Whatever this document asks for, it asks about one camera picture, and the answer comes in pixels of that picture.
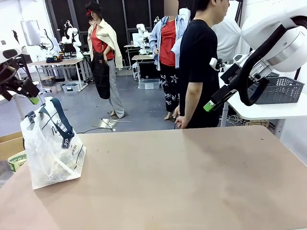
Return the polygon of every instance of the black hat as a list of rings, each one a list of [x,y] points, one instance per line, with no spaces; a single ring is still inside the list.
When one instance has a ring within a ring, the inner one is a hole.
[[[86,9],[90,12],[90,11],[94,11],[95,13],[97,13],[97,15],[102,18],[102,7],[99,3],[97,3],[96,1],[90,1],[87,5],[86,5]]]

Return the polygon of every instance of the light blue shirt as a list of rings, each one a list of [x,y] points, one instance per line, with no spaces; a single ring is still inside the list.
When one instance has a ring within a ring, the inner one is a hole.
[[[154,58],[154,63],[157,65],[157,70],[160,71],[160,52],[158,55],[154,53],[154,50],[158,48],[160,51],[160,46],[161,46],[161,30],[162,28],[166,25],[168,16],[164,16],[161,21],[159,21],[153,28],[152,33],[149,36],[149,46],[153,51],[153,58]],[[176,28],[176,42],[175,45],[172,48],[172,52],[175,54],[175,62],[176,62],[176,68],[179,68],[179,59],[180,59],[180,43],[181,43],[181,38],[183,36],[184,31],[187,28],[187,22],[180,17],[179,15],[175,17],[176,23],[175,23],[175,28]]]

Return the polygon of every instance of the red shirt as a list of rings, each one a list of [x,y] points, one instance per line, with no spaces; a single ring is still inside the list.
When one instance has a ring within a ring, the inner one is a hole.
[[[95,29],[93,30],[93,33],[91,35],[93,48],[97,53],[103,53],[103,51],[107,48],[107,43],[101,41],[96,36],[96,31],[97,31],[97,25],[95,26]],[[106,57],[107,57],[108,60],[112,60],[112,59],[115,58],[115,55],[114,55],[112,49],[106,54]]]
[[[175,20],[166,22],[161,30],[160,61],[167,66],[175,66],[175,54],[171,52],[176,42]]]

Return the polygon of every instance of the gray plastic basket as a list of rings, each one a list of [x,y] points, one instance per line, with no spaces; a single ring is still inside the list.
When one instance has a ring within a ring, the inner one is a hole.
[[[305,84],[288,77],[270,77],[267,78],[270,83],[263,94],[256,101],[256,104],[284,104],[297,103]],[[248,89],[250,97],[257,88],[253,84]]]

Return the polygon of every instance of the cream jacket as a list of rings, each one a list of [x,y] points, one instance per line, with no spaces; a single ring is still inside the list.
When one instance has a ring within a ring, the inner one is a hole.
[[[95,28],[95,25],[91,25],[91,27],[88,29],[88,37],[87,42],[90,49],[91,59],[93,60],[93,45],[91,40],[91,35],[93,33],[93,30]],[[106,23],[104,19],[102,19],[101,23],[97,25],[97,31],[96,36],[101,41],[108,44],[108,46],[111,47],[115,51],[115,65],[116,68],[121,69],[123,68],[123,61],[122,61],[122,55],[119,49],[119,46],[117,44],[117,37],[116,32],[113,30],[113,28]]]

